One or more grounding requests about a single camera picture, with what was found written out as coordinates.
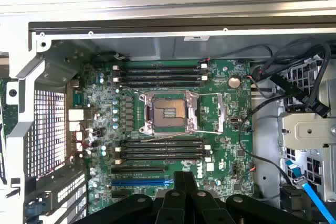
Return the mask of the RAM slot with white latches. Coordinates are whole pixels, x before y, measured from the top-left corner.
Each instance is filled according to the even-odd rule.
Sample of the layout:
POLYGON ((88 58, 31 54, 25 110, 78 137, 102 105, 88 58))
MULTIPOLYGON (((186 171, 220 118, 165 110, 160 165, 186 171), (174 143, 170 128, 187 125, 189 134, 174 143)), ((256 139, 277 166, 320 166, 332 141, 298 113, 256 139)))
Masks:
POLYGON ((124 156, 120 158, 116 158, 114 163, 116 165, 120 165, 124 162, 131 161, 131 162, 146 162, 146 161, 183 161, 183 160, 201 160, 204 159, 204 155, 159 155, 159 156, 124 156))
POLYGON ((207 81, 208 75, 190 75, 190 76, 126 76, 113 77, 113 82, 121 81, 207 81))
POLYGON ((208 64, 202 63, 195 66, 117 66, 113 65, 112 70, 114 71, 150 71, 150 70, 200 70, 207 69, 208 64))
POLYGON ((182 145, 182 146, 126 146, 126 147, 115 147, 114 151, 120 153, 124 150, 206 150, 203 145, 182 145))

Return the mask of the RAM slot with black latches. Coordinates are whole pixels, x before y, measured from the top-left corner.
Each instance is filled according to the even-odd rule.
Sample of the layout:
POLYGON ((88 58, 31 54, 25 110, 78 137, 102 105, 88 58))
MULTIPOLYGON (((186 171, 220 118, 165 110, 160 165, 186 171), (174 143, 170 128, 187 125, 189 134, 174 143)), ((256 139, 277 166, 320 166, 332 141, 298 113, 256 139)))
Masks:
POLYGON ((204 81, 138 81, 138 82, 120 82, 123 86, 131 88, 158 88, 158 87, 202 87, 206 84, 204 81))
POLYGON ((124 150, 121 151, 120 154, 122 155, 140 155, 140 154, 191 154, 191 155, 196 155, 196 154, 201 154, 201 155, 206 155, 210 154, 211 152, 208 150, 124 150))
POLYGON ((208 74, 208 71, 168 71, 168 72, 158 72, 158 71, 140 71, 140 72, 131 72, 131 71, 121 71, 120 76, 156 76, 156 75, 202 75, 208 74))
POLYGON ((159 141, 149 141, 149 142, 141 142, 140 140, 136 141, 123 141, 120 142, 121 145, 144 145, 144 144, 202 144, 203 139, 172 139, 172 140, 159 140, 159 141))

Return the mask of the blue expansion slot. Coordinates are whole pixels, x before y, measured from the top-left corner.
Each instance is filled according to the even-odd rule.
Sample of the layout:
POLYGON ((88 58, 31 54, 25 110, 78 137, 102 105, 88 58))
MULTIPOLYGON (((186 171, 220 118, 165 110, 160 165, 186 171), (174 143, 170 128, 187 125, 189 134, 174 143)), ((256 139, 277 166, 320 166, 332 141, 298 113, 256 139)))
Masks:
POLYGON ((137 187, 137 186, 167 186, 174 183, 173 179, 164 179, 164 178, 135 178, 135 179, 115 179, 112 180, 111 186, 119 187, 137 187))

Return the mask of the long black expansion slot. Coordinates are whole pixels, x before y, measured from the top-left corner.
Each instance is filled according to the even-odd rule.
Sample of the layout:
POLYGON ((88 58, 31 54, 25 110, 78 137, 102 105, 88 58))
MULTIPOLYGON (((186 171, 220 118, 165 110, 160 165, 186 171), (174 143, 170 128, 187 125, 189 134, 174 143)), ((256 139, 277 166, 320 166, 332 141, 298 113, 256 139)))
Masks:
POLYGON ((164 173, 166 166, 115 166, 111 168, 112 174, 143 174, 164 173))

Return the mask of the thin metal locking lever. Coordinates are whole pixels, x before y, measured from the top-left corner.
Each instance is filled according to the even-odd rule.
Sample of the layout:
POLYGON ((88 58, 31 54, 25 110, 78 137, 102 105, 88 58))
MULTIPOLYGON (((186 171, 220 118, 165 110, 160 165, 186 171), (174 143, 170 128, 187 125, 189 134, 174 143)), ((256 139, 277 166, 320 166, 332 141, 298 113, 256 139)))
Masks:
POLYGON ((170 138, 177 137, 177 136, 184 136, 184 135, 188 135, 188 134, 192 134, 192 133, 194 133, 194 131, 187 131, 187 132, 176 133, 176 134, 167 135, 167 136, 154 137, 154 138, 151 138, 151 139, 143 139, 143 140, 140 140, 140 142, 141 143, 148 143, 148 142, 152 142, 152 141, 170 139, 170 138))

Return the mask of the short black expansion slot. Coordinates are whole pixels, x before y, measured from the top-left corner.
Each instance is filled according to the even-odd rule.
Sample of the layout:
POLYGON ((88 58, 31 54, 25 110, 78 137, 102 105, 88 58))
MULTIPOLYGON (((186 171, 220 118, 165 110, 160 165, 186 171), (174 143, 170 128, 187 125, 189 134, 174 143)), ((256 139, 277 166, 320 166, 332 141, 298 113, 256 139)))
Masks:
POLYGON ((132 195, 131 190, 114 190, 111 192, 112 199, 123 199, 132 195))

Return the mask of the CPU socket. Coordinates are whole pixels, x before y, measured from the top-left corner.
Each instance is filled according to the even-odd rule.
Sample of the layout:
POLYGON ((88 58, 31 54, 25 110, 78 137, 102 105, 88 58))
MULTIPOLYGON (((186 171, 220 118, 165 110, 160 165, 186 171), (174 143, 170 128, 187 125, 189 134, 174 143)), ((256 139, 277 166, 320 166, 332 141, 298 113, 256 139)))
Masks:
POLYGON ((200 95, 189 90, 151 91, 139 95, 144 103, 142 134, 178 136, 199 129, 197 105, 200 95))

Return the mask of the metal socket cover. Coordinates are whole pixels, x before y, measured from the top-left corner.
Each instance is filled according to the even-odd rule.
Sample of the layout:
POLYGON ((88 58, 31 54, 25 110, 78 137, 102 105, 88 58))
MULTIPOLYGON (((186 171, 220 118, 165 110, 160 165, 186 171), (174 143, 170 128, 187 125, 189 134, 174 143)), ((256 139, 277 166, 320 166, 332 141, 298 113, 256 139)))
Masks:
POLYGON ((199 132, 223 134, 226 120, 223 94, 219 92, 200 94, 198 101, 200 105, 199 132))

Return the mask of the green motherboard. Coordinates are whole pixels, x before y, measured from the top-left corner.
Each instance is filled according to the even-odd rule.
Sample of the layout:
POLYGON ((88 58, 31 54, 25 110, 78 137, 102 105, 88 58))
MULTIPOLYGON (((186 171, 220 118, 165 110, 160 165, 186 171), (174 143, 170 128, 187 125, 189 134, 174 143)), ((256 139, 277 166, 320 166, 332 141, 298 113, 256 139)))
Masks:
POLYGON ((83 158, 88 170, 87 209, 90 214, 122 199, 112 199, 114 190, 131 190, 133 194, 145 194, 155 198, 162 190, 173 189, 174 183, 167 186, 111 186, 115 179, 164 178, 173 179, 175 172, 192 172, 197 186, 201 190, 214 193, 220 200, 226 200, 233 194, 251 195, 254 182, 248 170, 253 167, 247 152, 253 149, 250 122, 244 118, 251 111, 251 85, 247 79, 249 63, 237 60, 170 60, 170 61, 109 61, 93 60, 84 63, 71 82, 72 106, 68 111, 72 139, 77 143, 79 156, 83 158), (117 66, 195 66, 208 64, 200 70, 150 70, 168 71, 208 71, 208 80, 202 87, 158 87, 131 88, 120 82, 113 82, 113 77, 121 71, 112 70, 117 66), (231 89, 228 78, 240 77, 239 88, 231 89), (144 125, 144 103, 139 95, 151 91, 189 90, 197 94, 223 94, 226 107, 224 133, 220 135, 199 132, 170 139, 203 139, 202 144, 144 144, 130 146, 182 146, 203 145, 210 154, 201 160, 183 161, 127 161, 116 165, 114 160, 124 156, 163 156, 191 154, 140 154, 122 155, 114 151, 123 141, 151 139, 154 136, 142 134, 139 128, 144 125), (166 166, 164 173, 112 174, 115 166, 166 166))

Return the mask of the round coin cell battery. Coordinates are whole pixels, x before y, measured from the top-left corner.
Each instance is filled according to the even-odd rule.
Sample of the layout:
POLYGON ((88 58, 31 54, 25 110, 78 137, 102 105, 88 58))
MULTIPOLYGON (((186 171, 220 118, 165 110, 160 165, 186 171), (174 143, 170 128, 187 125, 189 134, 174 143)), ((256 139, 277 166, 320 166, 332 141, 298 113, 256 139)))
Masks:
POLYGON ((231 89, 237 89, 241 85, 241 79, 237 76, 231 76, 228 78, 227 84, 231 89))

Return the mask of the grey metal disk bay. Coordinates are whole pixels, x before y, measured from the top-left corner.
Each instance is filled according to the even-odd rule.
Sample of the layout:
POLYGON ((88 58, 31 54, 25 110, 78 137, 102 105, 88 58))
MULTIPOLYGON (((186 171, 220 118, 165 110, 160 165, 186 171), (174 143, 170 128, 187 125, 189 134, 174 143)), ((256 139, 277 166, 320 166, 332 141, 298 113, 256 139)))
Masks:
POLYGON ((285 157, 300 168, 322 200, 336 202, 336 59, 327 67, 317 98, 331 109, 327 117, 281 113, 278 139, 285 157))

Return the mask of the open grey PC case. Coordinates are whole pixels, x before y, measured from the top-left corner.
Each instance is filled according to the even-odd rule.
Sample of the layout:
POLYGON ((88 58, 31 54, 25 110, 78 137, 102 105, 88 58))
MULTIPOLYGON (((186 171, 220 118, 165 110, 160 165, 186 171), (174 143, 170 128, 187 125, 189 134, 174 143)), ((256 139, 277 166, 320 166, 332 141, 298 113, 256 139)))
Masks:
POLYGON ((336 59, 336 16, 32 22, 6 35, 14 44, 9 66, 18 72, 0 73, 2 223, 73 224, 90 215, 88 170, 68 119, 71 82, 84 63, 209 59, 249 63, 251 111, 244 122, 252 129, 254 192, 241 195, 281 209, 280 187, 292 185, 308 198, 300 218, 336 224, 336 202, 322 200, 278 139, 281 113, 325 119, 331 110, 317 96, 336 59))

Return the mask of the black plastic duct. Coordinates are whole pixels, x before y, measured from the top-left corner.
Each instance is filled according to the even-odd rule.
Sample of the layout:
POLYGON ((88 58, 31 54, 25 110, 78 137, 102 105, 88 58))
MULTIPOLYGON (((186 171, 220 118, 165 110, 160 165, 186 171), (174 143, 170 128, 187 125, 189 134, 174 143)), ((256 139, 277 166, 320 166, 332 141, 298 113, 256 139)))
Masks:
POLYGON ((280 208, 293 215, 303 217, 306 214, 308 198, 303 189, 284 184, 280 187, 280 208))

